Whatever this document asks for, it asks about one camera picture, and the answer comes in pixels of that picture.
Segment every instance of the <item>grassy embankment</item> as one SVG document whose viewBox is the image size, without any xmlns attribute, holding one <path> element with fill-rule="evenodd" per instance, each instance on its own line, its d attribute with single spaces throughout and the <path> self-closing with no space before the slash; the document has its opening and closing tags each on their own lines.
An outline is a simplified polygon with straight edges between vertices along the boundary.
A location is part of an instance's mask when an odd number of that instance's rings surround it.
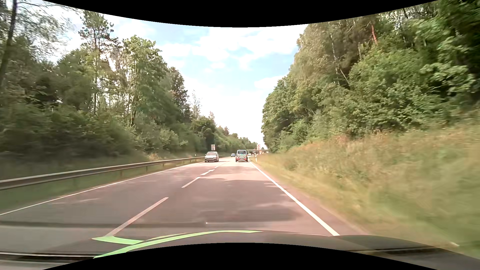
<svg viewBox="0 0 480 270">
<path fill-rule="evenodd" d="M 0 180 L 32 175 L 40 175 L 55 172 L 66 172 L 89 168 L 122 165 L 129 163 L 147 162 L 155 160 L 173 160 L 194 157 L 191 153 L 161 153 L 147 156 L 143 153 L 136 153 L 130 156 L 117 158 L 96 158 L 96 159 L 52 159 L 43 162 L 26 161 L 20 159 L 0 158 Z M 109 184 L 123 179 L 140 176 L 147 173 L 161 171 L 168 168 L 184 165 L 189 161 L 175 162 L 164 165 L 149 166 L 148 168 L 135 168 L 119 172 L 107 172 L 97 175 L 77 177 L 72 179 L 59 180 L 35 185 L 28 185 L 18 188 L 0 190 L 0 211 L 19 208 L 35 202 L 44 201 L 50 198 L 79 192 L 91 187 Z"/>
<path fill-rule="evenodd" d="M 366 231 L 480 258 L 480 125 L 310 142 L 257 157 Z"/>
</svg>

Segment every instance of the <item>car hood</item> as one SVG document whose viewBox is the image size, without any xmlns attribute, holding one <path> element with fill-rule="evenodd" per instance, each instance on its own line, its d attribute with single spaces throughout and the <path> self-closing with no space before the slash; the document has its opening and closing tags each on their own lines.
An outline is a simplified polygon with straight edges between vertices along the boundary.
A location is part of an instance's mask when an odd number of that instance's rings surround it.
<svg viewBox="0 0 480 270">
<path fill-rule="evenodd" d="M 373 235 L 325 236 L 264 230 L 195 231 L 148 236 L 99 236 L 70 245 L 49 248 L 36 254 L 16 254 L 15 259 L 20 260 L 19 257 L 22 257 L 35 260 L 35 257 L 43 255 L 65 264 L 68 263 L 67 261 L 75 262 L 142 249 L 215 243 L 302 245 L 363 253 L 439 270 L 480 269 L 480 260 L 442 248 L 396 238 Z M 7 256 L 5 253 L 0 252 L 0 259 L 5 259 L 5 256 Z"/>
<path fill-rule="evenodd" d="M 265 230 L 219 230 L 193 231 L 191 233 L 170 233 L 167 235 L 146 236 L 99 236 L 72 244 L 49 248 L 38 254 L 81 255 L 98 257 L 130 246 L 132 250 L 177 245 L 196 245 L 214 243 L 268 243 L 284 245 L 304 245 L 330 248 L 350 252 L 372 251 L 414 251 L 441 249 L 412 241 L 375 236 L 375 235 L 339 235 L 265 231 Z"/>
</svg>

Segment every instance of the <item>road shoulder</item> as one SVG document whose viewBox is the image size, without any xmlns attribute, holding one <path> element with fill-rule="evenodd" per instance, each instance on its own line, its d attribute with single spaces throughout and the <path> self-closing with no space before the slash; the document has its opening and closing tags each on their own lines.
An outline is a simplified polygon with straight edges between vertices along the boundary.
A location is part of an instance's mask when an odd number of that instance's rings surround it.
<svg viewBox="0 0 480 270">
<path fill-rule="evenodd" d="M 277 184 L 282 188 L 288 191 L 292 196 L 294 196 L 298 201 L 320 217 L 325 223 L 337 231 L 340 235 L 369 235 L 365 229 L 349 222 L 347 219 L 343 218 L 340 214 L 335 212 L 332 209 L 325 207 L 322 202 L 304 191 L 301 191 L 290 184 L 287 184 L 286 181 L 282 181 L 279 177 L 275 177 L 268 170 L 263 168 L 257 162 L 254 162 L 255 166 L 258 167 L 263 173 L 272 178 Z"/>
</svg>

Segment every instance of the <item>green line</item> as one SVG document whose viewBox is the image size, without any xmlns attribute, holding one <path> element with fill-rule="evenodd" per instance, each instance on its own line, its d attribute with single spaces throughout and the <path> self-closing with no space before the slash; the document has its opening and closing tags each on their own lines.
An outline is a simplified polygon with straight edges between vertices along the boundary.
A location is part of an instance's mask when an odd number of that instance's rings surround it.
<svg viewBox="0 0 480 270">
<path fill-rule="evenodd" d="M 235 230 L 232 230 L 232 231 L 212 231 L 212 232 L 203 232 L 203 233 L 191 233 L 191 234 L 179 235 L 179 236 L 159 239 L 159 240 L 155 240 L 155 241 L 150 241 L 150 242 L 143 242 L 143 243 L 136 244 L 136 245 L 126 246 L 124 248 L 117 249 L 115 251 L 105 253 L 103 255 L 95 256 L 94 258 L 125 253 L 125 252 L 128 252 L 128 251 L 138 249 L 138 248 L 142 248 L 142 247 L 146 247 L 146 246 L 149 246 L 149 245 L 156 245 L 156 244 L 160 244 L 160 243 L 164 243 L 164 242 L 169 242 L 169 241 L 173 241 L 173 240 L 179 240 L 179 239 L 183 239 L 183 238 L 194 237 L 194 236 L 199 236 L 199 235 L 204 235 L 204 234 L 211 234 L 211 233 L 259 233 L 259 232 L 260 231 L 235 231 Z"/>
<path fill-rule="evenodd" d="M 142 240 L 134 240 L 134 239 L 126 239 L 126 238 L 119 238 L 115 236 L 102 236 L 92 238 L 93 240 L 102 241 L 102 242 L 109 242 L 109 243 L 116 243 L 116 244 L 126 244 L 126 245 L 134 245 L 143 242 Z"/>
<path fill-rule="evenodd" d="M 145 240 L 145 241 L 154 240 L 154 239 L 158 239 L 158 238 L 165 238 L 165 237 L 170 237 L 170 236 L 176 236 L 176 235 L 180 235 L 180 234 L 184 234 L 184 233 L 176 233 L 176 234 L 169 234 L 169 235 L 159 236 L 159 237 L 151 238 L 151 239 L 148 239 L 148 240 Z"/>
<path fill-rule="evenodd" d="M 176 235 L 179 235 L 179 234 L 183 234 L 183 233 L 169 234 L 169 235 L 159 236 L 159 237 L 155 237 L 155 238 L 148 239 L 148 240 L 134 240 L 134 239 L 127 239 L 127 238 L 120 238 L 120 237 L 116 237 L 116 236 L 102 236 L 102 237 L 96 237 L 96 238 L 92 238 L 92 239 L 97 240 L 97 241 L 102 241 L 102 242 L 134 245 L 134 244 L 138 244 L 138 243 L 149 241 L 149 240 L 171 237 L 171 236 L 176 236 Z"/>
</svg>

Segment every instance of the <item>silver car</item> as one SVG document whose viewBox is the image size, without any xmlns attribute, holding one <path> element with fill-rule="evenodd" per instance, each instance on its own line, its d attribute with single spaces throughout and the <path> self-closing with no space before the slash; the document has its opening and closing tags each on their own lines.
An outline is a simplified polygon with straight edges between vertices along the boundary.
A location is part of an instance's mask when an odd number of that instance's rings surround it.
<svg viewBox="0 0 480 270">
<path fill-rule="evenodd" d="M 218 162 L 218 158 L 219 158 L 218 153 L 215 151 L 211 151 L 205 155 L 205 162 L 209 162 L 209 161 Z"/>
</svg>

